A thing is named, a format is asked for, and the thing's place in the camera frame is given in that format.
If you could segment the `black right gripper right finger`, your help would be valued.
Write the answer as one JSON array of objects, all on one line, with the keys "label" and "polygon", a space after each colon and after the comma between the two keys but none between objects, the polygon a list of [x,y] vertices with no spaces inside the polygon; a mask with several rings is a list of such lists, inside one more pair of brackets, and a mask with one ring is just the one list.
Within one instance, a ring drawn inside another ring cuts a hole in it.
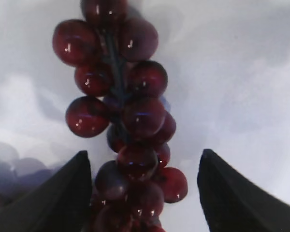
[{"label": "black right gripper right finger", "polygon": [[200,203],[212,232],[290,232],[290,206],[242,176],[211,149],[197,176]]}]

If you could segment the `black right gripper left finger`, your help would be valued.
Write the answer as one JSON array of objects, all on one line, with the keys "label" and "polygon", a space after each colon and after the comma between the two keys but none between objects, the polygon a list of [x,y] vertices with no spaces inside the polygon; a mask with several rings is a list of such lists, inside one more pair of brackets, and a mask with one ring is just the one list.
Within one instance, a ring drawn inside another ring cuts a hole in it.
[{"label": "black right gripper left finger", "polygon": [[0,232],[80,232],[91,194],[88,153],[80,151],[41,186],[0,211]]}]

